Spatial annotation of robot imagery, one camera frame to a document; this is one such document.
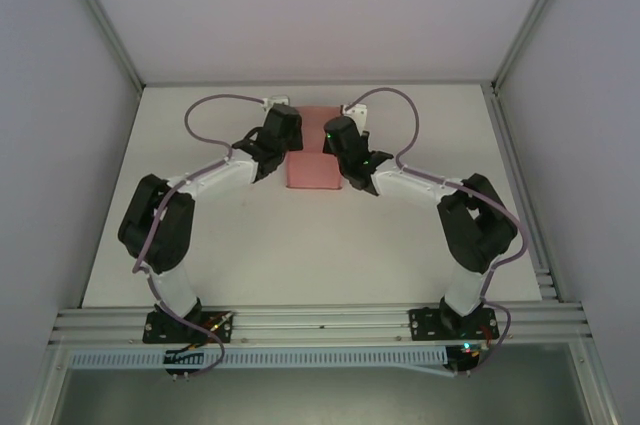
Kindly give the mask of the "aluminium base rail beam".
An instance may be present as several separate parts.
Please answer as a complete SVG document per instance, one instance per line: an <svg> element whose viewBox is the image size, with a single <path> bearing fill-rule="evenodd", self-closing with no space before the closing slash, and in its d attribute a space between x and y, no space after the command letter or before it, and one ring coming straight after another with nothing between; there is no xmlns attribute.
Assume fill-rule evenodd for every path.
<svg viewBox="0 0 640 425"><path fill-rule="evenodd" d="M404 346L413 344L408 311L432 305L221 306L234 313L230 346ZM554 301L495 306L504 344L555 344L590 339L583 307ZM146 308L86 308L58 313L51 346L138 346L149 314Z"/></svg>

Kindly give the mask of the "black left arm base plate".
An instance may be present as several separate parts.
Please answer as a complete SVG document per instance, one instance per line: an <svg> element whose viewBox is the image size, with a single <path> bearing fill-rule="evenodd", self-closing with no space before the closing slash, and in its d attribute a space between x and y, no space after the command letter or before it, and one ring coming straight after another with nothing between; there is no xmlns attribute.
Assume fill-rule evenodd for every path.
<svg viewBox="0 0 640 425"><path fill-rule="evenodd" d="M231 311L196 311L186 319L202 328L209 329L222 343L231 340L234 313ZM211 343L206 334L174 320L164 311L154 310L146 317L142 341L145 344L201 344Z"/></svg>

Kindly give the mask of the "pink paper box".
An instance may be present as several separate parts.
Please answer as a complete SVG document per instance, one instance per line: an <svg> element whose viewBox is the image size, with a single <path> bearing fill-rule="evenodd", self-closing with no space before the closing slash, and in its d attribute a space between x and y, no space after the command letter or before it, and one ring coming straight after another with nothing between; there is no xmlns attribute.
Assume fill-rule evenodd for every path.
<svg viewBox="0 0 640 425"><path fill-rule="evenodd" d="M287 154L286 186L302 190L340 190L342 176L337 159L323 152L324 125L340 116L340 108L304 106L298 111L302 117L303 148Z"/></svg>

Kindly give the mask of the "grey metal panel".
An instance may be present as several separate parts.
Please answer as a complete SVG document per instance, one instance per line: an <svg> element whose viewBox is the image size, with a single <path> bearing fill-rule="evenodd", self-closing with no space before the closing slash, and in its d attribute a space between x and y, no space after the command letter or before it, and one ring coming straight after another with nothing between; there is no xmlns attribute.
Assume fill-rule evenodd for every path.
<svg viewBox="0 0 640 425"><path fill-rule="evenodd" d="M45 362L28 425L624 425L586 342L515 345L470 375L396 367L161 370Z"/></svg>

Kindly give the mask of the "aluminium frame post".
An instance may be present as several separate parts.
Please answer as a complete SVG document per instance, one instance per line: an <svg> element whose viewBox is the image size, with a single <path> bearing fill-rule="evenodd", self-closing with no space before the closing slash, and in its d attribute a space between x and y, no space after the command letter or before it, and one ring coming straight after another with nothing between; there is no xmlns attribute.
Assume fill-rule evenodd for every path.
<svg viewBox="0 0 640 425"><path fill-rule="evenodd" d="M536 30L536 27L539 25L543 15L550 6L551 1L552 0L533 0L525 15L524 21L519 27L504 58L500 62L494 78L491 81L491 87L495 95L498 95L505 85L512 69L516 65L521 54L524 52L528 42Z"/></svg>
<svg viewBox="0 0 640 425"><path fill-rule="evenodd" d="M138 73L130 54L126 50L124 43L116 31L112 20L109 18L101 0L80 1L85 6L98 31L105 40L105 43L113 55L117 65L128 78L129 82L135 89L137 96L141 98L144 92L145 82Z"/></svg>

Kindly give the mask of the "aluminium side rail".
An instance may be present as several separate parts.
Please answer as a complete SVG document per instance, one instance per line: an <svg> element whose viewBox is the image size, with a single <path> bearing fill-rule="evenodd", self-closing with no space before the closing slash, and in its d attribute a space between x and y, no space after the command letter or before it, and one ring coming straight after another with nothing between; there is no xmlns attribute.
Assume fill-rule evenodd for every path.
<svg viewBox="0 0 640 425"><path fill-rule="evenodd" d="M531 201L504 107L491 82L482 83L481 89L500 148L518 215L528 233L529 255L541 290L542 299L544 301L562 303L563 297L557 284L551 255Z"/></svg>

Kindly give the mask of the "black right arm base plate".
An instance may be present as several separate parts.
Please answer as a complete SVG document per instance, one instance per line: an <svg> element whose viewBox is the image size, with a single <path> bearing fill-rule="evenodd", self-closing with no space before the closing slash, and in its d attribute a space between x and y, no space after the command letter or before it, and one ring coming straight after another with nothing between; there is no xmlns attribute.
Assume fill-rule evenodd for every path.
<svg viewBox="0 0 640 425"><path fill-rule="evenodd" d="M480 306L470 315L442 314L440 308L424 307L408 311L413 341L497 340L500 337L495 312Z"/></svg>

